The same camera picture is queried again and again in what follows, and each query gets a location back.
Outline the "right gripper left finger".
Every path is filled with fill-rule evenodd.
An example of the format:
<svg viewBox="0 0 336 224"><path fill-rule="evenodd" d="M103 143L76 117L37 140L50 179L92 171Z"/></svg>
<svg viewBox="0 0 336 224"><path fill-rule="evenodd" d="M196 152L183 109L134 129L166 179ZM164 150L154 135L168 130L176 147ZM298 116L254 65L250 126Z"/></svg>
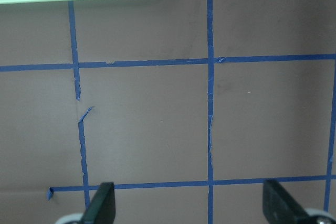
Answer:
<svg viewBox="0 0 336 224"><path fill-rule="evenodd" d="M82 224L113 224L116 216L114 183L102 183L80 219Z"/></svg>

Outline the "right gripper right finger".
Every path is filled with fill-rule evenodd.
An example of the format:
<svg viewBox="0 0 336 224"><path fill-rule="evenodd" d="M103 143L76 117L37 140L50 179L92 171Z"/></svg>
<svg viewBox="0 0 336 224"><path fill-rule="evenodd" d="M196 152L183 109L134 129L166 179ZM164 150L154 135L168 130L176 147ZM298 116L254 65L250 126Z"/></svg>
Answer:
<svg viewBox="0 0 336 224"><path fill-rule="evenodd" d="M263 214L268 223L309 223L308 213L277 180L265 180L262 188Z"/></svg>

